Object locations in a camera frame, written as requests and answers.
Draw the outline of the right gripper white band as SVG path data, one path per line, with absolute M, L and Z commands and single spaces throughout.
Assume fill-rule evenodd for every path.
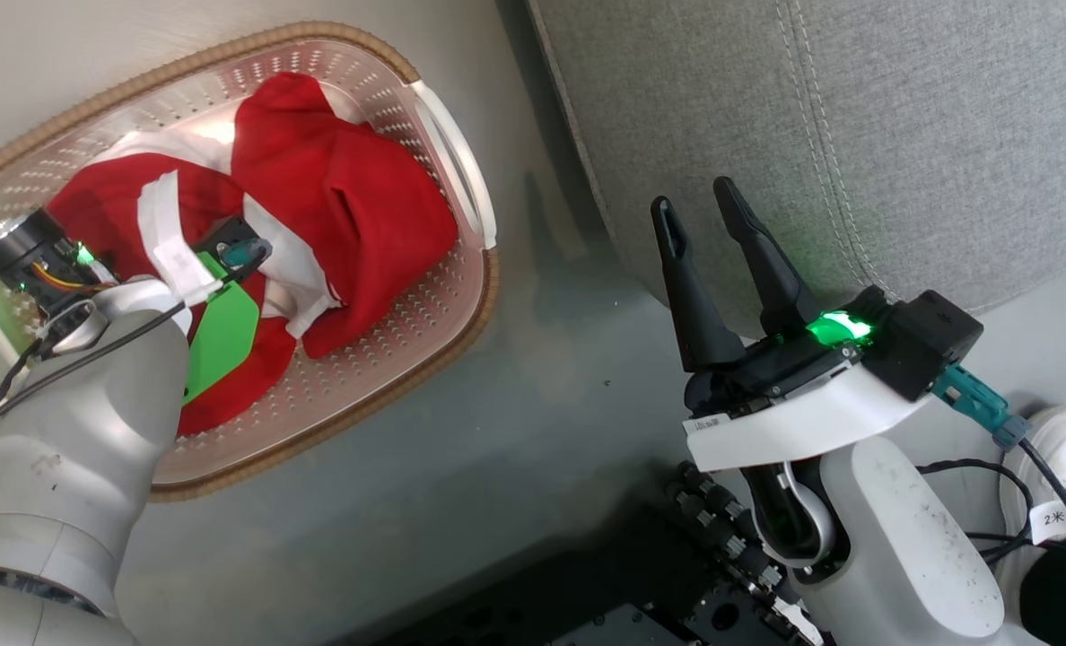
M 820 457 L 889 431 L 920 408 L 867 369 L 873 327 L 823 312 L 778 241 L 730 177 L 712 183 L 745 255 L 772 338 L 745 346 L 722 322 L 668 197 L 651 220 L 682 368 L 690 375 L 687 446 L 702 473 Z

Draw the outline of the grey fabric sofa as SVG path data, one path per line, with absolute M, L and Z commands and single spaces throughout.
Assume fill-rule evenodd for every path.
M 727 326 L 760 303 L 734 180 L 824 307 L 991 310 L 1066 273 L 1066 0 L 528 0 L 621 262 L 665 297 L 667 196 Z

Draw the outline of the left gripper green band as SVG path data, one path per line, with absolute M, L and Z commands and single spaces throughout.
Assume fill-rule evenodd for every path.
M 251 275 L 227 275 L 184 245 L 179 231 L 157 246 L 165 275 L 122 273 L 132 252 L 104 251 L 69 236 L 45 208 L 0 223 L 0 282 L 32 303 L 36 339 L 0 385 L 0 405 L 13 376 L 29 362 L 87 352 L 128 312 L 169 312 L 188 348 L 183 400 L 191 402 L 251 356 L 261 308 L 243 287 Z

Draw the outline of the white perforated basket brown rim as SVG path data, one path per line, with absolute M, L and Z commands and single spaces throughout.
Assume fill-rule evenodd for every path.
M 455 362 L 492 317 L 497 224 L 470 144 L 411 63 L 355 26 L 290 23 L 222 42 L 41 123 L 0 148 L 0 223 L 48 201 L 124 135 L 228 139 L 235 108 L 284 71 L 314 77 L 348 118 L 402 144 L 441 188 L 458 244 L 356 342 L 318 360 L 296 352 L 249 410 L 178 439 L 157 466 L 154 503 L 219 491 L 327 441 Z M 37 324 L 32 303 L 0 282 L 0 378 Z

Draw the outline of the red and white garment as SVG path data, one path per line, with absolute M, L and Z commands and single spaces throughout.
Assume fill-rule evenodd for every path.
M 243 286 L 259 307 L 251 355 L 185 404 L 180 436 L 249 409 L 282 379 L 296 348 L 318 360 L 357 342 L 458 241 L 426 168 L 369 124 L 340 118 L 319 81 L 292 72 L 266 79 L 235 110 L 232 138 L 124 136 L 48 210 L 122 277 L 150 275 L 136 200 L 169 172 L 188 244 L 240 216 L 272 245 Z

